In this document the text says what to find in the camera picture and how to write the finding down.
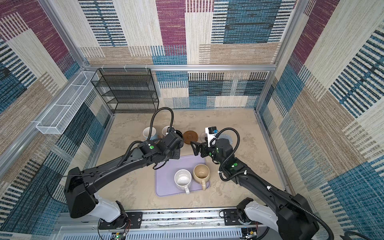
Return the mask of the large brown wooden coaster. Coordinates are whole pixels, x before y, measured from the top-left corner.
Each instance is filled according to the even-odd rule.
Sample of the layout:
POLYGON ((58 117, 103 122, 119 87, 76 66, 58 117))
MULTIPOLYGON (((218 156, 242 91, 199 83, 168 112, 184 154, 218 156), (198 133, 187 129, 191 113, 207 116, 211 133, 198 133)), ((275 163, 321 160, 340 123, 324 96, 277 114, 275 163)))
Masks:
POLYGON ((199 140, 199 136, 194 131, 186 131, 183 133, 184 143, 190 145, 191 142, 197 142, 199 140))

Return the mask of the black mug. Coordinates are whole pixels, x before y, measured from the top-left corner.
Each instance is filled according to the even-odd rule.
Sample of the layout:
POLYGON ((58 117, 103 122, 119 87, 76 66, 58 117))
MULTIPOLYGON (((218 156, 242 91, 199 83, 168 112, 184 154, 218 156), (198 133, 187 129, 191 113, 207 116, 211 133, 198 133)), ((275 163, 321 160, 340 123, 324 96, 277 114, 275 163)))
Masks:
POLYGON ((181 131, 179 131, 179 130, 175 130, 175 133, 176 133, 180 138, 183 139, 183 133, 182 133, 181 131))

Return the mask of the beige mug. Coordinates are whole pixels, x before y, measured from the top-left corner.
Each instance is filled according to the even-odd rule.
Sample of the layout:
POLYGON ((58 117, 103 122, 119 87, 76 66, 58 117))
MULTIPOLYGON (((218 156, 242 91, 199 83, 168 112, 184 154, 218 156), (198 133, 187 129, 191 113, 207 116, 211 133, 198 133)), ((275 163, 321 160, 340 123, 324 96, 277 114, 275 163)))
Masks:
POLYGON ((199 164, 195 166, 193 170, 193 178, 195 182, 201 185, 203 191, 207 189, 210 177, 211 173, 207 165, 199 164))

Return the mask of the lavender mug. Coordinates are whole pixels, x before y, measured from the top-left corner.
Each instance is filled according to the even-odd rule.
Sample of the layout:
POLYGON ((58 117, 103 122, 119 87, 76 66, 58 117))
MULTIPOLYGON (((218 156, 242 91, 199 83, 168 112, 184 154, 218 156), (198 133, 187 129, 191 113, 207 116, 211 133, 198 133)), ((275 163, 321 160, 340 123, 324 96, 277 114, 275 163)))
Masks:
POLYGON ((165 137, 168 133, 174 132, 174 131, 175 131, 174 127, 171 128, 170 126, 165 126, 162 129, 162 135, 163 135, 163 137, 165 137))

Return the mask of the white mug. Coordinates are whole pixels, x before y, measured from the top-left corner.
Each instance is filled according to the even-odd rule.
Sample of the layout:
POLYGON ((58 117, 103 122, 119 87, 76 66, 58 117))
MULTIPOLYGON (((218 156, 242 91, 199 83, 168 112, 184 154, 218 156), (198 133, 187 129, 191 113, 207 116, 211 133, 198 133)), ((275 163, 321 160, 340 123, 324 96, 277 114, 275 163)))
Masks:
POLYGON ((179 190, 190 194, 190 186, 192 184, 192 175, 188 170, 178 170, 174 175, 174 182, 179 190))

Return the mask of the white multicolour woven coaster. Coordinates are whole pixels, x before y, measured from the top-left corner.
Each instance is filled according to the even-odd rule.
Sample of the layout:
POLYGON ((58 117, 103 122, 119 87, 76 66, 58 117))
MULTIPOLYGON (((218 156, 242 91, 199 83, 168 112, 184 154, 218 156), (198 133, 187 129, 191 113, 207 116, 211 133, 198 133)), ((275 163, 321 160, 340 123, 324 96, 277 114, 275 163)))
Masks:
POLYGON ((201 133, 200 140, 201 140, 201 142, 206 142, 208 140, 207 133, 201 133))

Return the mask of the blue grey woven coaster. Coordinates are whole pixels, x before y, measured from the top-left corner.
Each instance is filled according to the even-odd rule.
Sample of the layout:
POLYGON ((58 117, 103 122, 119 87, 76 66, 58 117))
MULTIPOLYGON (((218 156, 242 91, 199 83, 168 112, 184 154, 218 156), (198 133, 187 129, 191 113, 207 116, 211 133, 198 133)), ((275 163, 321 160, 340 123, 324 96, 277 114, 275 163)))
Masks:
POLYGON ((231 137, 230 135, 227 135, 227 134, 221 134, 220 137, 219 137, 219 139, 227 139, 227 140, 229 141, 230 145, 233 144, 233 139, 232 139, 232 137, 231 137))

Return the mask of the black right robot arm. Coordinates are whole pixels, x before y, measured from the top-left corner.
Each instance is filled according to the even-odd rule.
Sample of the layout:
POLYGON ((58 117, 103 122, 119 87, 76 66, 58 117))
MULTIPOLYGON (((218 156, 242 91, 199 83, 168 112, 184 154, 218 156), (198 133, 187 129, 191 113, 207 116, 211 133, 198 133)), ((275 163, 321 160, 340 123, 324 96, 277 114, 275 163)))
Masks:
POLYGON ((268 183, 235 157, 236 148, 227 139, 209 143, 191 143, 194 154, 210 157, 219 166, 219 176, 224 182, 235 184, 256 195, 264 206, 247 198, 237 206, 242 222, 259 222, 279 233, 283 240, 310 240, 320 229, 320 219, 310 209, 308 201, 300 194, 286 193, 268 183))

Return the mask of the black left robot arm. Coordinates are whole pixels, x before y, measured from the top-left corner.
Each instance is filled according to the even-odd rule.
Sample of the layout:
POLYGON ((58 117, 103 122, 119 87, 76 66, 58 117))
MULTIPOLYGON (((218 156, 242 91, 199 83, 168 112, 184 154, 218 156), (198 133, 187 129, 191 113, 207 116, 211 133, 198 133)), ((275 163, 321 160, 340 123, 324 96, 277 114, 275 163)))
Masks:
POLYGON ((69 170, 64 193, 72 219, 94 216, 114 228, 126 225, 128 215, 119 201, 104 200, 98 191, 105 185, 137 169, 157 165, 169 159, 180 158, 183 138, 169 133, 163 139, 137 141, 137 147, 130 145, 128 151, 105 164, 81 170, 69 170))

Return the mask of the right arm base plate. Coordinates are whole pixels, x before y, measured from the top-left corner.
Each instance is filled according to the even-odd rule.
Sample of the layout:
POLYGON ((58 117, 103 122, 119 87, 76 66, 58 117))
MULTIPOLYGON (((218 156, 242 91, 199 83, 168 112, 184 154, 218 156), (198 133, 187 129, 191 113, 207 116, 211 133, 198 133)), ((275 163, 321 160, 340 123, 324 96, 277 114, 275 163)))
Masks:
POLYGON ((226 226, 249 225, 251 223, 245 211, 240 209, 223 209, 220 210, 219 216, 224 219, 226 226))

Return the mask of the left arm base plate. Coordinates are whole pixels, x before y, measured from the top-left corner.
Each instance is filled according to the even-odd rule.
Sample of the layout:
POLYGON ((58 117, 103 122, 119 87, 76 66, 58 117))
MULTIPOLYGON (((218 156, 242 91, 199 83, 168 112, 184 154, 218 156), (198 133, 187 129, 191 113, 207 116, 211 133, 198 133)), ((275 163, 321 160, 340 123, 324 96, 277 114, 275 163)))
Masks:
POLYGON ((116 220, 108 223, 101 220, 98 224, 99 230, 127 230, 139 229, 142 224, 143 212, 128 212, 119 216, 116 220))

